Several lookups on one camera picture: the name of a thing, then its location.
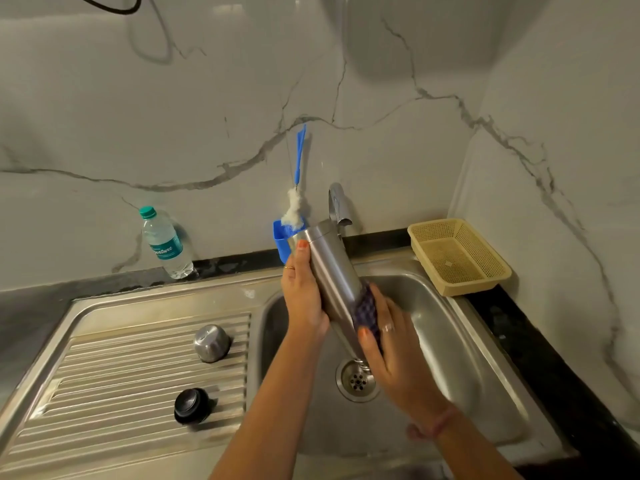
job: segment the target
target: hand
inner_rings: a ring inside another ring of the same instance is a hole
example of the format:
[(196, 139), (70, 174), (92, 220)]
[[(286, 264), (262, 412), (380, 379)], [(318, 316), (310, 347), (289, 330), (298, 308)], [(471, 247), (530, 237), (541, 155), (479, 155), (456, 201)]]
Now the hand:
[(329, 330), (329, 317), (322, 309), (320, 290), (309, 259), (309, 243), (301, 239), (282, 272), (282, 291), (289, 311), (287, 333), (299, 333), (304, 339), (321, 342)]
[[(370, 285), (376, 300), (378, 327), (384, 358), (376, 339), (366, 327), (358, 330), (358, 339), (371, 372), (389, 398), (418, 425), (430, 429), (450, 403), (440, 392), (420, 348), (411, 315)], [(419, 437), (414, 428), (410, 436)]]

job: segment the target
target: forearm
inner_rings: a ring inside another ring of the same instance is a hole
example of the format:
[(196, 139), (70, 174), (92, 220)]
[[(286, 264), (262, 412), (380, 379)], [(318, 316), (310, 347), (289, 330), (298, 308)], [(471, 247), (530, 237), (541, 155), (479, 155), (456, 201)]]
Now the forearm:
[(211, 480), (291, 478), (320, 343), (316, 338), (310, 340), (296, 332), (286, 334)]
[[(444, 398), (437, 401), (436, 411), (449, 407)], [(421, 420), (429, 427), (436, 420), (433, 411)], [(462, 412), (455, 413), (437, 435), (435, 443), (457, 480), (522, 480), (511, 464), (487, 440)]]

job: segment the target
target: plastic water bottle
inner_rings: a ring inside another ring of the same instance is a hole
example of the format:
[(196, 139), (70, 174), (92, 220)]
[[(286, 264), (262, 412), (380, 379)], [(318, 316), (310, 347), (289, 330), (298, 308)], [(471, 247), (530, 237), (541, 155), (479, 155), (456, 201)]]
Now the plastic water bottle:
[(193, 273), (193, 263), (187, 253), (182, 252), (182, 243), (171, 221), (164, 216), (159, 216), (156, 209), (150, 205), (140, 209), (140, 216), (145, 220), (142, 225), (142, 234), (162, 261), (169, 276), (179, 280)]

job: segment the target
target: bottle label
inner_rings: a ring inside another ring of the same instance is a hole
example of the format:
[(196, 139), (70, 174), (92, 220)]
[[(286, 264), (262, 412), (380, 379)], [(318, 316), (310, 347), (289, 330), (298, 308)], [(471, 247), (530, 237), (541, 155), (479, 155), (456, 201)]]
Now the bottle label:
[(171, 241), (166, 241), (164, 244), (149, 244), (149, 246), (162, 260), (175, 258), (182, 252), (182, 243), (178, 236), (173, 236)]

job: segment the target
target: granite countertop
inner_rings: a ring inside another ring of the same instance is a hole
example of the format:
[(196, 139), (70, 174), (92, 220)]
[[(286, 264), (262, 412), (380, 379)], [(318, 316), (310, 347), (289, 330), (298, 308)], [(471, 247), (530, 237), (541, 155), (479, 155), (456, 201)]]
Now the granite countertop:
[[(410, 245), (406, 229), (344, 239), (352, 257)], [(282, 266), (276, 250), (195, 263), (204, 280)], [(172, 283), (162, 268), (0, 293), (0, 404), (18, 386), (72, 300)], [(640, 471), (640, 450), (500, 287), (467, 295), (504, 354), (578, 455), (518, 471), (527, 479)]]

